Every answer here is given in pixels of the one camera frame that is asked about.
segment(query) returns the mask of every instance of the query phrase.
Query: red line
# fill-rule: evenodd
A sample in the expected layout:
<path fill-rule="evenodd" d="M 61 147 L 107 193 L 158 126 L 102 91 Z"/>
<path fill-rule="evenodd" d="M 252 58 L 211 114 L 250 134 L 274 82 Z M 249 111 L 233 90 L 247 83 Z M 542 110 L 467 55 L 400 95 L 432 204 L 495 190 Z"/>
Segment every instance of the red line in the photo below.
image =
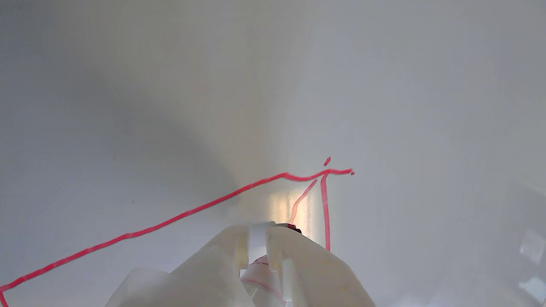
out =
<path fill-rule="evenodd" d="M 292 206 L 292 214 L 290 215 L 290 220 L 288 221 L 290 224 L 294 223 L 294 219 L 296 218 L 296 214 L 298 214 L 298 205 L 300 202 L 307 196 L 311 188 L 317 183 L 317 179 L 313 180 L 311 184 L 305 189 L 303 194 L 298 197 L 298 199 L 294 202 L 294 205 Z"/>
<path fill-rule="evenodd" d="M 291 181 L 309 181 L 309 180 L 312 180 L 312 179 L 315 179 L 319 176 L 323 176 L 323 181 L 325 180 L 325 176 L 328 175 L 328 174 L 335 174 L 335 175 L 343 175 L 343 174 L 349 174 L 352 172 L 352 169 L 343 169 L 343 170 L 337 170 L 337 169 L 325 169 L 323 170 L 322 172 L 318 172 L 316 173 L 315 175 L 311 175 L 311 176 L 307 176 L 307 177 L 300 177 L 300 176 L 295 176 L 295 175 L 292 175 L 292 174 L 289 174 L 289 173 L 281 173 L 281 174 L 278 174 L 278 175 L 275 175 L 273 177 L 269 177 L 269 178 L 265 178 L 265 179 L 261 179 L 261 180 L 258 180 L 252 184 L 249 184 L 249 185 L 246 185 L 238 190 L 235 190 L 233 191 L 232 193 L 230 194 L 227 194 L 225 196 L 222 196 L 220 197 L 219 199 L 216 199 L 216 200 L 213 200 L 209 203 L 206 203 L 204 205 L 201 205 L 199 207 L 196 207 L 196 208 L 193 208 L 189 211 L 186 211 L 186 212 L 183 212 L 171 219 L 168 219 L 160 224 L 157 224 L 155 226 L 152 226 L 152 227 L 148 227 L 146 229 L 143 229 L 141 231 L 137 231 L 137 232 L 132 232 L 132 233 L 126 233 L 126 234 L 123 234 L 115 239 L 112 239 L 110 241 L 107 241 L 107 242 L 104 242 L 104 243 L 101 243 L 101 244 L 98 244 L 98 245 L 95 245 L 93 247 L 90 247 L 88 249 L 84 249 L 80 252 L 77 252 L 71 256 L 68 256 L 64 259 L 61 259 L 59 261 L 56 261 L 56 262 L 53 262 L 41 269 L 38 269 L 32 273 L 29 273 L 25 276 L 22 276 L 22 277 L 19 277 L 17 278 L 16 280 L 10 282 L 9 284 L 6 284 L 6 285 L 3 285 L 0 287 L 0 303 L 2 303 L 4 305 L 4 307 L 8 307 L 3 295 L 2 295 L 2 292 L 6 291 L 6 290 L 9 290 L 9 289 L 12 289 L 20 284 L 22 284 L 23 282 L 29 280 L 29 279 L 32 279 L 32 278 L 35 278 L 37 276 L 40 276 L 42 274 L 45 274 L 51 270 L 53 270 L 54 268 L 56 267 L 59 267 L 63 264 L 66 264 L 68 262 L 71 262 L 73 260 L 76 260 L 80 257 L 83 257 L 85 255 L 87 255 L 88 253 L 91 253 L 91 252 L 94 252 L 94 251 L 97 251 L 97 250 L 100 250 L 100 249 L 103 249 L 105 247 L 108 247 L 110 245 L 113 245 L 115 243 L 118 243 L 119 241 L 122 241 L 122 240 L 125 240 L 125 239 L 131 239 L 131 238 L 136 238 L 136 237 L 139 237 L 141 235 L 144 235 L 144 234 L 147 234 L 147 233 L 150 233 L 150 232 L 153 232 L 153 231 L 156 231 L 160 228 L 163 228 L 169 224 L 172 224 L 186 216 L 189 216 L 189 215 L 192 215 L 192 214 L 195 214 L 199 211 L 202 211 L 202 210 L 205 210 L 207 208 L 210 208 L 218 203 L 221 203 L 227 199 L 230 199 L 230 198 L 233 198 L 247 190 L 250 190 L 254 187 L 257 187 L 259 185 L 262 185 L 262 184 L 266 184 L 268 182 L 271 182 L 271 181 L 274 181 L 274 180 L 277 180 L 277 179 L 280 179 L 280 178 L 285 178 L 285 179 L 288 179 L 288 180 L 291 180 Z M 324 196 L 325 196 L 325 189 L 326 189 L 326 185 L 325 185 L 325 182 L 324 184 L 321 182 L 321 186 L 322 186 L 322 197 L 323 197 L 323 202 L 324 202 Z M 328 220 L 328 237 L 327 237 L 327 249 L 329 249 L 329 241 L 330 241 L 330 238 L 329 238 L 329 220 Z"/>
<path fill-rule="evenodd" d="M 273 293 L 282 302 L 284 302 L 284 299 L 282 299 L 282 295 L 280 293 L 278 293 L 275 289 L 271 288 L 270 286 L 268 286 L 266 284 L 263 284 L 263 283 L 261 283 L 261 282 L 259 282 L 257 280 L 248 279 L 248 278 L 243 278 L 243 279 L 241 279 L 241 281 L 253 282 L 254 284 L 260 285 L 260 286 L 264 287 L 266 290 L 268 290 L 269 292 Z"/>
<path fill-rule="evenodd" d="M 0 303 L 2 304 L 2 306 L 8 307 L 8 303 L 5 301 L 4 294 L 2 293 L 1 290 L 0 290 Z"/>
<path fill-rule="evenodd" d="M 322 191 L 322 209 L 324 210 L 324 237 L 326 241 L 326 249 L 330 250 L 330 212 L 328 210 L 328 192 L 326 191 L 326 177 L 324 174 L 321 179 Z"/>

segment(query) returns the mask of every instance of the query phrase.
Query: white wall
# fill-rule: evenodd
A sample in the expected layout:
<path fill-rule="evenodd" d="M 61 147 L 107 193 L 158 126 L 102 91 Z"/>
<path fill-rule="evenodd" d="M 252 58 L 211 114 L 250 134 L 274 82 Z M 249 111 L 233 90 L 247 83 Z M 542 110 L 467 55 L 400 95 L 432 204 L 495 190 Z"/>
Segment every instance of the white wall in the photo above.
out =
<path fill-rule="evenodd" d="M 538 305 L 546 8 L 525 1 L 0 6 L 0 284 L 257 179 L 332 167 L 332 251 L 378 306 Z M 277 183 L 6 293 L 104 304 L 219 229 L 286 217 Z M 303 218 L 323 242 L 319 195 Z"/>

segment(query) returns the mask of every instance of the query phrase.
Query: white surface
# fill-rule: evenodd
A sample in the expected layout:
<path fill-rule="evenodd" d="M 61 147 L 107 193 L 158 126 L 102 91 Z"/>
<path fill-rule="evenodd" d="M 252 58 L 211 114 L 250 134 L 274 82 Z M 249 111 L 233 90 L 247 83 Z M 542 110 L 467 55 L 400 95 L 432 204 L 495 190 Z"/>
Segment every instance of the white surface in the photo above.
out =
<path fill-rule="evenodd" d="M 543 1 L 0 4 L 0 284 L 327 156 L 332 251 L 377 306 L 538 306 L 546 237 Z M 6 293 L 100 306 L 237 222 L 278 182 Z M 298 226 L 323 242 L 318 185 Z"/>

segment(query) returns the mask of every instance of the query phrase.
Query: red drawing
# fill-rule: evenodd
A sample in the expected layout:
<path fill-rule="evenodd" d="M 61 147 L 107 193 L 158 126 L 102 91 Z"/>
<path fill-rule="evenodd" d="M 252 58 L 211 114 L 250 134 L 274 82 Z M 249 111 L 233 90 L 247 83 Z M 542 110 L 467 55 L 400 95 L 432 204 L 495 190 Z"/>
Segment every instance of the red drawing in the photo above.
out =
<path fill-rule="evenodd" d="M 328 165 L 328 163 L 330 162 L 330 157 L 328 157 L 326 159 L 326 162 L 324 162 L 324 166 Z M 322 172 L 319 172 L 315 175 L 311 175 L 311 176 L 307 176 L 307 177 L 300 177 L 300 176 L 295 176 L 295 175 L 292 175 L 290 173 L 281 173 L 281 174 L 278 174 L 278 175 L 275 175 L 273 177 L 269 177 L 269 178 L 264 178 L 264 179 L 261 179 L 261 180 L 258 180 L 252 184 L 249 184 L 249 185 L 246 185 L 238 190 L 235 190 L 233 192 L 231 192 L 230 194 L 227 194 L 225 196 L 222 196 L 216 200 L 213 200 L 209 203 L 206 203 L 204 205 L 201 205 L 199 207 L 196 207 L 196 208 L 193 208 L 191 210 L 188 210 L 186 212 L 183 212 L 175 217 L 172 217 L 162 223 L 159 223 L 155 226 L 152 226 L 152 227 L 148 227 L 148 228 L 145 228 L 141 231 L 137 231 L 137 232 L 131 232 L 131 233 L 126 233 L 126 234 L 123 234 L 117 238 L 114 238 L 110 241 L 107 241 L 107 242 L 104 242 L 104 243 L 100 243 L 100 244 L 97 244 L 93 247 L 89 247 L 87 249 L 84 249 L 82 251 L 79 251 L 71 256 L 68 256 L 66 258 L 63 258 L 59 261 L 56 261 L 56 262 L 53 262 L 49 265 L 46 265 L 45 267 L 41 268 L 41 269 L 38 269 L 34 272 L 31 272 L 27 275 L 24 275 L 22 277 L 19 277 L 17 278 L 16 280 L 10 282 L 9 284 L 6 284 L 6 285 L 3 285 L 0 287 L 0 303 L 4 306 L 4 307 L 8 307 L 8 303 L 5 301 L 5 298 L 4 298 L 4 294 L 3 292 L 9 290 L 9 289 L 12 289 L 20 284 L 22 284 L 23 282 L 27 281 L 27 280 L 30 280 L 32 278 L 35 278 L 37 276 L 40 276 L 42 274 L 45 274 L 51 270 L 53 270 L 54 268 L 56 267 L 59 267 L 63 264 L 66 264 L 68 262 L 71 262 L 73 260 L 76 260 L 80 257 L 83 257 L 85 255 L 87 255 L 88 253 L 92 253 L 92 252 L 95 252 L 97 250 L 100 250 L 100 249 L 103 249 L 105 247 L 108 247 L 110 245 L 113 245 L 115 243 L 118 243 L 119 241 L 123 241 L 125 239 L 131 239 L 131 238 L 136 238 L 136 237 L 139 237 L 141 235 L 144 235 L 144 234 L 147 234 L 147 233 L 151 233 L 153 231 L 156 231 L 160 228 L 163 228 L 171 223 L 174 223 L 180 219 L 183 219 L 184 217 L 187 217 L 187 216 L 190 216 L 192 214 L 195 214 L 199 211 L 202 211 L 202 210 L 205 210 L 207 208 L 210 208 L 216 204 L 219 204 L 225 200 L 228 200 L 230 198 L 233 198 L 245 191 L 248 191 L 254 187 L 257 187 L 259 185 L 263 185 L 263 184 L 266 184 L 268 182 L 272 182 L 274 180 L 277 180 L 277 179 L 280 179 L 280 178 L 285 178 L 285 179 L 288 179 L 288 180 L 291 180 L 291 181 L 299 181 L 299 182 L 303 182 L 303 181 L 309 181 L 309 180 L 313 180 L 313 182 L 309 185 L 309 187 L 307 189 L 305 189 L 305 191 L 303 192 L 303 194 L 298 198 L 298 200 L 296 200 L 296 202 L 294 203 L 293 207 L 292 207 L 292 216 L 290 217 L 290 220 L 293 221 L 293 219 L 295 218 L 296 216 L 296 213 L 297 213 L 297 210 L 298 210 L 298 204 L 300 203 L 300 201 L 305 198 L 305 196 L 309 193 L 309 191 L 311 190 L 311 188 L 315 185 L 315 183 L 317 183 L 317 178 L 322 176 L 321 178 L 321 190 L 322 190 L 322 204 L 323 204 L 323 210 L 324 210 L 324 229 L 325 229 L 325 242 L 326 242 L 326 249 L 327 250 L 330 250 L 330 214 L 328 212 L 328 194 L 327 194 L 327 189 L 326 189 L 326 177 L 329 175 L 329 174 L 334 174 L 334 175 L 344 175 L 344 174 L 351 174 L 353 175 L 354 172 L 352 169 L 343 169 L 343 170 L 337 170 L 337 169 L 325 169 L 323 170 Z"/>

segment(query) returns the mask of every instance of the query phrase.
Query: curved white surface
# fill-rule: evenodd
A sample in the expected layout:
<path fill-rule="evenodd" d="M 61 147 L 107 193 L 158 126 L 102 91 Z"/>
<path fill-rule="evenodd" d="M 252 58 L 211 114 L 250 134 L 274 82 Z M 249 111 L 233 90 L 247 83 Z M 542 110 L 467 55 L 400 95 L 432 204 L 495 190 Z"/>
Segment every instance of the curved white surface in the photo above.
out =
<path fill-rule="evenodd" d="M 540 0 L 4 1 L 0 284 L 332 156 L 356 172 L 328 178 L 332 251 L 377 306 L 540 306 L 545 29 Z M 6 299 L 104 305 L 134 267 L 286 222 L 306 186 L 256 188 Z M 322 244 L 318 187 L 296 223 Z"/>

